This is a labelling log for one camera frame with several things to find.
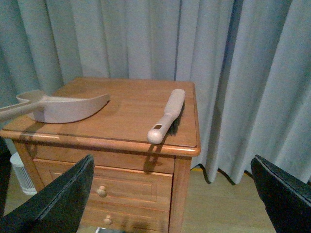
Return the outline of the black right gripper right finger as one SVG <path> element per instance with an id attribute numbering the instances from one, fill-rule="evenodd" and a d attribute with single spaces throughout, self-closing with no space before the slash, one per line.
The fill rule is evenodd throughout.
<path id="1" fill-rule="evenodd" d="M 311 231 L 311 186 L 256 155 L 251 170 L 257 192 L 277 233 Z"/>

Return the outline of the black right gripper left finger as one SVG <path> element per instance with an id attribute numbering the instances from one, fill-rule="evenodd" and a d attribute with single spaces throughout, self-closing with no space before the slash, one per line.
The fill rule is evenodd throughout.
<path id="1" fill-rule="evenodd" d="M 2 233 L 75 233 L 90 194 L 93 156 L 87 155 L 24 204 L 2 217 Z"/>

